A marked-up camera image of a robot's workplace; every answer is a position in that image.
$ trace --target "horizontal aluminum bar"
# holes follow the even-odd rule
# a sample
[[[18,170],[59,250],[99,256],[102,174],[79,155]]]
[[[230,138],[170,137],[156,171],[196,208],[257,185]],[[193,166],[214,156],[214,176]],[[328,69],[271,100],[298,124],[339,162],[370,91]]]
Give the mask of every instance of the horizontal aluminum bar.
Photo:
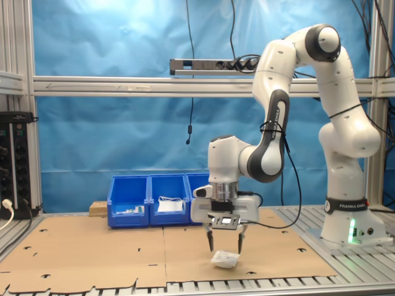
[[[35,96],[252,97],[253,79],[184,79],[35,76]],[[360,97],[372,96],[372,80],[357,79]],[[294,79],[291,97],[319,97],[316,79]]]
[[[0,71],[0,94],[13,94],[21,96],[22,91],[22,76]]]
[[[395,97],[395,77],[379,79],[377,93],[378,97]]]

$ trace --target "cable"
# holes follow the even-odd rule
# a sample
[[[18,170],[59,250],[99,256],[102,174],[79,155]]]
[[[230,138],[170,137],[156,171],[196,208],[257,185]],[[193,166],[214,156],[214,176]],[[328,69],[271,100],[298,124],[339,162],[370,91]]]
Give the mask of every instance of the cable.
[[[381,30],[383,32],[384,39],[385,39],[385,41],[387,43],[389,56],[390,56],[390,58],[392,60],[393,66],[394,66],[394,64],[395,64],[395,56],[394,56],[394,54],[393,54],[393,52],[391,50],[391,45],[389,43],[388,32],[387,32],[387,28],[385,26],[385,22],[383,20],[383,15],[381,14],[381,10],[380,10],[380,7],[378,5],[377,0],[374,0],[374,2],[375,2],[376,10],[377,10],[378,19],[379,19],[380,25],[381,25]]]
[[[236,54],[235,54],[235,49],[233,47],[233,30],[235,29],[235,18],[236,18],[236,12],[235,12],[235,4],[232,2],[232,9],[233,9],[233,22],[232,22],[232,30],[230,31],[230,46],[232,47],[232,53],[233,53],[233,58],[236,59]]]
[[[390,196],[387,192],[385,192],[385,191],[383,191],[383,194],[385,195],[385,196],[387,196],[389,199],[391,199],[391,202],[390,203],[387,203],[386,205],[384,205],[385,207],[389,207],[390,205],[393,205],[393,204],[395,204],[395,199],[392,197],[392,196]]]
[[[283,185],[284,185],[284,179],[283,179],[283,172],[281,172],[281,205],[284,205],[284,198],[283,198]]]
[[[33,214],[31,213],[31,209],[30,209],[30,207],[29,207],[27,201],[26,201],[26,202],[23,202],[23,201],[26,201],[26,200],[23,199],[21,205],[23,205],[24,207],[26,207],[26,208],[29,210],[29,214],[30,214],[30,221],[29,221],[29,224],[28,224],[28,226],[23,230],[23,232],[22,232],[16,239],[14,239],[12,242],[10,242],[8,245],[6,245],[6,247],[5,247],[4,249],[1,250],[1,252],[0,252],[0,257],[3,256],[4,253],[5,253],[14,243],[16,243],[21,237],[23,237],[23,236],[26,234],[26,232],[30,229],[30,226],[31,226],[31,224],[32,224],[32,222],[33,222]]]
[[[264,203],[264,198],[259,193],[256,193],[256,192],[254,192],[254,195],[258,195],[260,197],[260,204],[258,206],[258,207],[260,207]]]
[[[372,212],[379,212],[379,213],[395,214],[395,211],[390,211],[390,210],[377,210],[377,209],[375,209],[375,208],[371,209],[370,211],[372,211]]]
[[[359,106],[365,105],[365,104],[371,102],[371,101],[374,100],[374,99],[376,99],[376,98],[375,98],[375,97],[370,98],[370,99],[366,100],[366,101],[363,102],[363,103],[359,103],[359,104],[357,104],[357,105],[355,105],[355,106],[352,106],[351,108],[348,108],[348,109],[346,109],[346,110],[343,110],[343,111],[340,111],[340,112],[338,112],[338,113],[336,113],[336,114],[333,114],[333,115],[329,116],[329,119],[332,119],[332,118],[335,117],[335,116],[338,116],[338,115],[340,115],[340,114],[343,114],[343,113],[345,113],[345,112],[347,112],[347,111],[350,111],[350,110],[352,110],[352,109],[354,109],[354,108],[357,108],[357,107],[359,107]]]
[[[188,0],[185,0],[185,3],[186,3],[186,19],[188,20],[189,40],[191,41],[191,47],[192,47],[192,59],[195,59],[195,50],[193,48],[193,42],[192,42],[191,24],[189,21]],[[188,125],[188,140],[186,140],[186,142],[185,142],[187,145],[189,145],[191,142],[193,105],[194,105],[194,98],[192,97],[191,98],[191,113],[189,115],[189,125]]]
[[[315,77],[314,75],[310,75],[310,74],[306,74],[306,73],[302,73],[302,72],[298,72],[298,71],[295,71],[295,73],[296,73],[296,74],[299,74],[299,75],[304,75],[304,76],[306,76],[306,77],[317,78],[317,77]]]
[[[359,8],[358,8],[357,4],[355,3],[355,1],[354,0],[351,0],[351,1],[352,1],[353,5],[355,6],[355,9],[357,10],[357,12],[359,14],[360,20],[362,21],[362,25],[364,26],[365,45],[366,45],[366,49],[367,49],[368,53],[370,53],[369,33],[368,33],[368,30],[366,29],[365,20],[364,20],[362,14],[360,13]]]
[[[268,122],[265,122],[264,124],[261,125],[261,130],[262,130],[262,127],[265,126],[265,124],[268,123]],[[289,151],[288,143],[286,141],[285,132],[283,131],[283,128],[281,127],[281,125],[279,123],[277,123],[277,126],[281,129],[281,131],[278,131],[277,129],[274,129],[274,130],[263,129],[263,131],[275,131],[276,133],[281,133],[281,137],[283,137],[283,139],[284,139],[284,145],[286,147],[286,153],[288,154],[289,160],[291,161],[292,167],[294,168],[295,175],[296,175],[297,186],[298,186],[298,189],[299,189],[299,210],[297,211],[297,215],[296,215],[295,220],[293,222],[291,222],[289,225],[286,225],[286,226],[271,226],[271,225],[266,225],[266,224],[263,224],[263,223],[259,223],[259,222],[255,222],[255,221],[249,221],[249,220],[247,220],[247,223],[245,223],[245,224],[258,224],[258,225],[265,226],[265,227],[268,227],[268,228],[284,229],[284,228],[291,227],[293,224],[295,224],[298,221],[298,219],[299,219],[299,217],[301,215],[301,212],[302,212],[302,189],[301,189],[301,183],[299,181],[299,176],[297,174],[297,170],[296,170],[295,164],[294,164],[294,162],[292,160],[292,157],[291,157],[291,154],[290,154],[290,151]]]
[[[4,199],[2,201],[2,206],[11,212],[11,217],[9,218],[9,220],[7,221],[6,224],[4,224],[3,226],[0,227],[0,231],[5,229],[11,223],[11,221],[14,219],[14,209],[12,208],[12,202],[9,199]]]

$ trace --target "small white object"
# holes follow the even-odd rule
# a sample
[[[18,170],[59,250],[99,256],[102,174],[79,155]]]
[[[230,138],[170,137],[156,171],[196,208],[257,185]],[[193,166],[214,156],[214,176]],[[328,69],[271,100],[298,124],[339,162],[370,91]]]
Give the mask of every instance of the small white object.
[[[184,201],[179,197],[160,196],[158,212],[182,212]]]
[[[131,214],[131,213],[144,213],[144,206],[138,205],[137,207],[135,207],[135,209],[128,208],[125,211],[117,212],[117,214]]]
[[[14,209],[12,208],[12,202],[9,199],[4,199],[2,201],[2,206],[11,212],[11,217],[6,224],[1,226],[0,231],[2,231],[4,228],[6,228],[11,223],[11,221],[14,219]]]
[[[211,259],[211,263],[221,268],[232,268],[237,265],[239,254],[226,251],[216,251]]]

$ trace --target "vertical aluminum post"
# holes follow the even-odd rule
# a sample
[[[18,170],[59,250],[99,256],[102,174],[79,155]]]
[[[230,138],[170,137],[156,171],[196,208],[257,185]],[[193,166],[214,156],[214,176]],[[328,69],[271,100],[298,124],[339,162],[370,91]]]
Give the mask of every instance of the vertical aluminum post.
[[[391,58],[389,56],[388,45],[383,36],[383,30],[378,18],[375,2],[373,2],[372,15],[372,41],[370,45],[370,66],[369,76],[389,75]],[[393,17],[394,17],[394,0],[378,0],[378,4],[387,28],[389,44],[393,40]],[[375,88],[373,93],[377,93],[378,83],[373,84]],[[368,104],[369,117],[383,130],[387,125],[388,103],[385,99],[376,99]],[[384,164],[385,164],[385,146],[386,135],[381,132],[381,146],[379,151],[365,159],[365,193],[368,201],[372,205],[381,205],[383,203],[383,185],[384,185]]]

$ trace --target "blue curtain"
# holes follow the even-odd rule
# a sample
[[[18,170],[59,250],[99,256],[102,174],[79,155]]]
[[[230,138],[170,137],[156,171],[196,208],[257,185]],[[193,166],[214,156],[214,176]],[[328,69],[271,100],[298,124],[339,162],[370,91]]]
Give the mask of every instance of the blue curtain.
[[[230,59],[230,0],[188,0],[197,59]],[[351,1],[235,0],[237,56],[316,23],[333,25],[355,75],[368,75],[364,31]],[[192,58],[185,0],[33,0],[37,75],[169,77],[169,60]],[[301,71],[314,74],[311,68]],[[254,99],[38,97],[44,209],[87,211],[105,200],[113,175],[184,173],[207,169],[210,139],[234,134],[257,144],[264,111]],[[304,204],[323,204],[326,165],[318,141],[329,122],[319,102],[292,98],[287,138]],[[292,166],[284,170],[286,204],[298,203]],[[280,180],[242,178],[241,188],[280,204]]]

